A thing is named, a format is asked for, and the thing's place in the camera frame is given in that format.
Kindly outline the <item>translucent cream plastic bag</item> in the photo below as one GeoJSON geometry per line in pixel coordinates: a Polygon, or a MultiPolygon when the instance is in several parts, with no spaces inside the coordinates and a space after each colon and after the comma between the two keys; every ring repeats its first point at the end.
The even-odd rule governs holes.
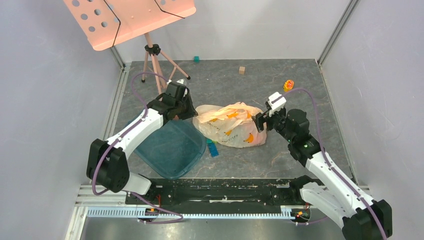
{"type": "Polygon", "coordinates": [[[262,110],[236,102],[227,106],[204,104],[195,108],[194,127],[206,138],[223,146],[248,148],[266,143],[267,132],[257,130],[252,119],[262,110]]]}

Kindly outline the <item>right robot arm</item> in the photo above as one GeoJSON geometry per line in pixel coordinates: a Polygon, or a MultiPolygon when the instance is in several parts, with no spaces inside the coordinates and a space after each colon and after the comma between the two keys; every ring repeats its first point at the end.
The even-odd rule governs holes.
{"type": "Polygon", "coordinates": [[[304,175],[290,183],[289,199],[308,203],[337,224],[347,240],[386,240],[393,234],[392,208],[357,186],[309,131],[306,112],[267,110],[252,117],[258,131],[275,130],[288,142],[290,155],[322,185],[304,175]]]}

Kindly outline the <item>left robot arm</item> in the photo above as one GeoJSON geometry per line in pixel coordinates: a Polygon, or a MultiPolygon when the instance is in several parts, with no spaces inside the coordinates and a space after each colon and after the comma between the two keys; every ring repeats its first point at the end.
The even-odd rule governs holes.
{"type": "Polygon", "coordinates": [[[99,196],[108,191],[137,193],[145,204],[153,203],[157,190],[147,177],[130,172],[128,157],[151,134],[178,118],[197,116],[185,79],[168,80],[164,93],[144,106],[129,125],[106,140],[95,139],[89,148],[86,176],[91,189],[99,196]]]}

